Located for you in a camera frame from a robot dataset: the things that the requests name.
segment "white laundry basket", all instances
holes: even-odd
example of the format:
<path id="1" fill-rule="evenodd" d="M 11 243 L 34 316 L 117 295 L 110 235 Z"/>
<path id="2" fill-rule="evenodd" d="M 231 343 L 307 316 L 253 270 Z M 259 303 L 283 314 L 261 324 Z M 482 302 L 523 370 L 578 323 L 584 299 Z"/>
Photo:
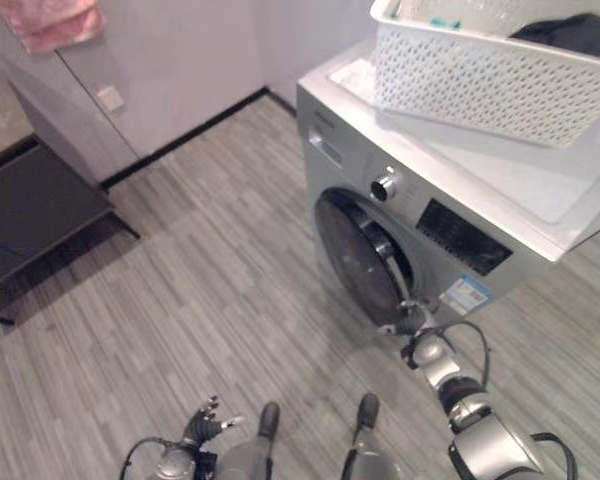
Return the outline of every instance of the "white laundry basket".
<path id="1" fill-rule="evenodd" d="M 600 59 L 507 37 L 588 12 L 600 0 L 376 0 L 376 105 L 567 147 L 600 116 Z"/>

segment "wooden floor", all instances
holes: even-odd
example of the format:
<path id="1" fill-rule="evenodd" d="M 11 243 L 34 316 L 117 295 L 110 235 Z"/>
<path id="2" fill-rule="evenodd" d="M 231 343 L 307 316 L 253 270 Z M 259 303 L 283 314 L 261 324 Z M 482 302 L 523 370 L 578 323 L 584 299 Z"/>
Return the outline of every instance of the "wooden floor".
<path id="1" fill-rule="evenodd" d="M 0 480 L 117 478 L 209 394 L 247 422 L 281 404 L 278 479 L 335 479 L 368 390 L 407 479 L 455 479 L 442 410 L 314 263 L 293 119 L 264 98 L 115 187 L 136 242 L 100 223 L 0 288 Z M 554 431 L 600 480 L 600 234 L 474 320 L 499 411 Z M 468 345 L 470 334 L 456 333 Z M 479 353 L 477 344 L 469 348 Z M 144 478 L 146 460 L 129 478 Z M 561 453 L 547 446 L 550 469 Z"/>

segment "control knob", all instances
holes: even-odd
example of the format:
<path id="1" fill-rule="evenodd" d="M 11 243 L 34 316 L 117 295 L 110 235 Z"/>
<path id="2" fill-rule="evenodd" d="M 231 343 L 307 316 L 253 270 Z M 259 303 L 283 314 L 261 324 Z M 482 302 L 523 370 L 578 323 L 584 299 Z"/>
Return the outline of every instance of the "control knob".
<path id="1" fill-rule="evenodd" d="M 396 194 L 395 175 L 383 175 L 371 182 L 371 196 L 379 202 L 386 202 Z"/>

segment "label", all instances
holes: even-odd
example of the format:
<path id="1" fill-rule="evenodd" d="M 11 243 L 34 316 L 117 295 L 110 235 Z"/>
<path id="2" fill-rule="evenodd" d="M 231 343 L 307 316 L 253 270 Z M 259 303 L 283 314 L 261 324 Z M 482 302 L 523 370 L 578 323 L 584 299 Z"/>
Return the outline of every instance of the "label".
<path id="1" fill-rule="evenodd" d="M 480 305 L 490 302 L 489 290 L 468 275 L 463 275 L 440 295 L 440 300 L 460 315 L 467 315 Z"/>

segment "pink towel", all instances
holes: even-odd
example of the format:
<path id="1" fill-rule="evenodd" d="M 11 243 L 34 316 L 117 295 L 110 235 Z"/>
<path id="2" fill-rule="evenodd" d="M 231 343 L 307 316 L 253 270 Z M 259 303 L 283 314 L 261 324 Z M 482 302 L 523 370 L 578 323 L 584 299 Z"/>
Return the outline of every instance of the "pink towel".
<path id="1" fill-rule="evenodd" d="M 106 20 L 98 0 L 0 0 L 0 13 L 28 52 L 84 42 L 102 31 Z"/>

